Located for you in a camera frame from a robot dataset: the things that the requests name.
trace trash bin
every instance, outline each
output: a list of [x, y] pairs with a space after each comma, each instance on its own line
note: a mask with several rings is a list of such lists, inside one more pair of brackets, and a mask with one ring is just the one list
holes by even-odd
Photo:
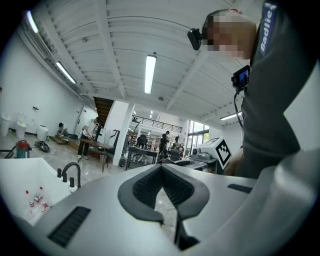
[[2, 137], [7, 137], [7, 134], [9, 131], [10, 121], [11, 121], [11, 116], [9, 114], [2, 114], [1, 115], [0, 135]]

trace white wall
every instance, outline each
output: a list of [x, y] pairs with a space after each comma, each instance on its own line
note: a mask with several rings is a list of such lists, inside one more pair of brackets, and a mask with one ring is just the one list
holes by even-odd
[[227, 125], [222, 131], [226, 144], [232, 154], [235, 154], [242, 146], [242, 129], [238, 123]]
[[238, 123], [227, 125], [223, 130], [210, 127], [209, 136], [210, 139], [224, 136], [225, 142], [232, 154], [236, 153], [242, 146], [242, 129]]
[[160, 113], [159, 122], [166, 123], [169, 125], [183, 127], [184, 122], [179, 120], [180, 117], [175, 115], [167, 114], [167, 113]]
[[210, 139], [213, 139], [213, 138], [216, 138], [216, 137], [220, 137], [223, 135], [223, 131], [222, 130], [218, 130], [216, 128], [213, 128], [213, 127], [209, 127], [209, 138]]
[[10, 128], [16, 128], [20, 112], [26, 114], [27, 132], [36, 133], [39, 125], [55, 135], [64, 123], [71, 133], [78, 112], [85, 103], [58, 84], [25, 51], [13, 36], [1, 58], [0, 113], [10, 114]]
[[113, 130], [121, 131], [121, 127], [124, 122], [128, 105], [129, 104], [126, 102], [113, 102], [109, 115], [106, 119], [105, 125], [103, 127], [102, 136], [98, 137], [98, 142], [108, 144], [111, 132]]

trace vent grille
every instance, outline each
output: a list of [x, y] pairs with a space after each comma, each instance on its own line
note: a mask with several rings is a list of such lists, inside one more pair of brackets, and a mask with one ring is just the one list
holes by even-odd
[[57, 245], [65, 248], [90, 213], [90, 209], [77, 206], [48, 236]]

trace white sink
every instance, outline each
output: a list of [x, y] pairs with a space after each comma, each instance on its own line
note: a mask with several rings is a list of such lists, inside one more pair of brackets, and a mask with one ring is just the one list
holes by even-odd
[[[58, 178], [57, 171], [43, 158], [0, 159], [1, 196], [12, 215], [31, 225], [76, 189], [77, 186], [70, 187], [69, 181], [64, 183], [62, 178]], [[39, 191], [42, 199], [36, 202], [34, 198]]]

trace tiled floor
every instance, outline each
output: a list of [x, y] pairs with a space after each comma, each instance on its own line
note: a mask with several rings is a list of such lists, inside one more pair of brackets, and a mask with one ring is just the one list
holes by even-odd
[[[37, 141], [37, 137], [32, 135], [25, 135], [24, 139], [31, 147], [34, 147], [34, 143]], [[9, 132], [7, 137], [0, 136], [0, 149], [10, 150], [18, 141], [19, 139], [15, 134]], [[44, 158], [44, 160], [46, 160], [46, 162], [55, 170], [58, 168], [63, 169], [70, 162], [78, 161], [78, 154], [75, 149], [67, 145], [59, 145], [52, 140], [47, 143], [50, 147], [50, 152], [46, 153], [37, 147], [34, 147], [32, 148], [32, 151], [30, 151], [30, 158]], [[5, 158], [6, 155], [7, 153], [0, 152], [0, 158]], [[104, 166], [104, 172], [102, 172], [100, 161], [92, 157], [88, 160], [81, 159], [79, 165], [81, 168], [80, 181], [82, 186], [90, 181], [116, 175], [125, 171], [125, 167], [113, 166], [112, 163], [110, 163], [109, 167], [107, 167], [107, 165]], [[68, 180], [70, 177], [74, 177], [75, 184], [77, 184], [76, 170], [76, 167], [72, 166], [67, 171]], [[169, 239], [173, 241], [176, 230], [177, 211], [163, 189], [161, 189], [157, 195], [155, 210], [163, 215], [164, 225], [162, 226], [162, 229], [168, 235]]]

